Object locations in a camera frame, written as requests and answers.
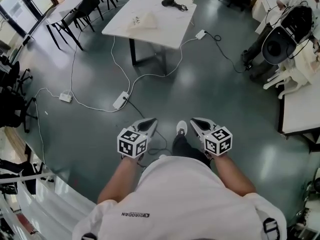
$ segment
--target white square marker cube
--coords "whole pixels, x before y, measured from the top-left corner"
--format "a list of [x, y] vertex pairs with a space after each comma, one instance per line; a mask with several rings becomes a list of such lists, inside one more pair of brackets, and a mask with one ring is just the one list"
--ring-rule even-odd
[[222, 127], [204, 136], [204, 149], [220, 156], [232, 148], [232, 134]]
[[136, 158], [147, 151], [148, 136], [124, 128], [117, 137], [117, 151], [130, 158]]

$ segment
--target gray floor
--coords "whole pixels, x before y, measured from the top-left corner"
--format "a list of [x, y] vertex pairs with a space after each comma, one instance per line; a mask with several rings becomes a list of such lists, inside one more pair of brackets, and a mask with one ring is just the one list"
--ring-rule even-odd
[[[118, 5], [127, 0], [119, 0]], [[218, 0], [194, 0], [197, 4], [193, 20], [184, 40], [194, 38], [201, 30], [220, 35], [221, 48], [242, 70], [240, 53], [257, 38], [254, 32], [258, 22], [251, 13], [239, 8], [227, 8]], [[103, 3], [101, 10], [107, 10]], [[111, 57], [112, 36], [101, 34], [104, 26], [119, 9], [107, 12], [104, 21], [98, 18], [92, 32], [88, 27], [79, 41], [85, 51], [77, 49], [72, 89], [80, 102], [113, 110], [112, 104], [128, 82]], [[95, 11], [92, 19], [98, 16]], [[79, 30], [72, 28], [76, 36]], [[35, 41], [24, 48], [19, 57], [22, 68], [30, 68], [33, 81], [27, 87], [27, 96], [34, 96], [40, 88], [48, 88], [60, 95], [70, 87], [75, 43], [67, 38], [66, 45], [55, 33], [62, 50], [58, 50], [44, 26], [34, 33]], [[136, 42], [137, 56], [152, 54], [150, 47]], [[129, 41], [116, 37], [114, 57], [124, 68], [131, 83], [141, 74], [161, 74], [157, 64], [133, 68]], [[180, 60], [180, 51], [168, 51], [168, 68], [174, 69]], [[226, 126], [233, 133], [233, 149], [229, 152], [238, 166], [250, 177], [258, 192], [279, 207], [290, 220], [301, 204], [301, 185], [312, 177], [319, 165], [317, 154], [309, 155], [307, 145], [300, 139], [286, 140], [277, 133], [279, 100], [276, 91], [264, 90], [252, 83], [248, 74], [234, 72], [232, 65], [219, 52], [214, 41], [206, 36], [183, 47], [179, 69], [168, 78], [145, 77], [137, 82], [130, 98], [146, 117], [159, 120], [158, 130], [168, 140], [176, 135], [179, 120], [204, 117]], [[77, 104], [65, 103], [43, 90], [37, 97], [46, 164], [80, 193], [95, 201], [99, 191], [111, 177], [121, 160], [117, 154], [116, 137], [122, 128], [141, 117], [128, 104], [121, 111], [106, 113], [93, 111]], [[30, 108], [36, 113], [35, 106]], [[30, 133], [20, 132], [30, 147], [41, 157], [42, 143], [36, 120], [30, 121]], [[191, 144], [200, 146], [190, 130]], [[164, 141], [155, 135], [150, 146], [164, 147]], [[155, 156], [147, 156], [144, 164]]]

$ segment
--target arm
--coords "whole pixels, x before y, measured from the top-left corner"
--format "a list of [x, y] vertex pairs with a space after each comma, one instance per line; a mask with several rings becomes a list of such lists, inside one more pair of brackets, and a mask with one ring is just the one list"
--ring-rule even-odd
[[280, 11], [282, 11], [284, 8], [286, 8], [286, 5], [283, 2], [281, 2], [280, 0], [277, 0], [276, 4], [278, 5]]
[[119, 203], [129, 195], [135, 181], [137, 166], [136, 160], [125, 156], [110, 181], [101, 191], [97, 204], [105, 200], [115, 200]]
[[252, 182], [239, 170], [227, 154], [215, 156], [214, 162], [220, 179], [227, 189], [242, 197], [256, 192], [256, 188]]

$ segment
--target white cloth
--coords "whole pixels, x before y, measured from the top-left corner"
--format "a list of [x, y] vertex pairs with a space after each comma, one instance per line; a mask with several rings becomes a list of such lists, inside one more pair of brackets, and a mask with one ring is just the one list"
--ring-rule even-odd
[[[317, 2], [315, 0], [279, 0], [281, 3], [283, 3], [286, 8], [291, 6], [296, 6], [302, 3], [302, 5], [306, 5], [311, 7], [311, 9], [315, 12], [318, 8]], [[285, 9], [279, 10], [278, 7], [274, 8], [274, 10], [277, 10], [278, 12], [270, 19], [269, 23], [274, 28], [277, 21], [279, 20], [280, 16], [284, 12]]]
[[147, 167], [123, 201], [97, 205], [74, 228], [72, 240], [89, 232], [98, 240], [260, 240], [256, 209], [275, 219], [280, 239], [287, 239], [285, 217], [263, 197], [241, 197], [202, 162], [168, 156]]

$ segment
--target power strip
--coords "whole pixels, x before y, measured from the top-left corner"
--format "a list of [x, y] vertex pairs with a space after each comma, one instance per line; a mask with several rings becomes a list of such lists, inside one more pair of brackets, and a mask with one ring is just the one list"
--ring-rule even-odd
[[129, 97], [129, 94], [123, 91], [120, 94], [120, 96], [116, 99], [116, 101], [113, 103], [113, 107], [116, 110], [120, 109], [128, 97]]
[[202, 29], [198, 34], [195, 35], [195, 38], [201, 40], [206, 35], [206, 32]]
[[59, 100], [70, 103], [72, 100], [72, 96], [65, 93], [61, 93]]

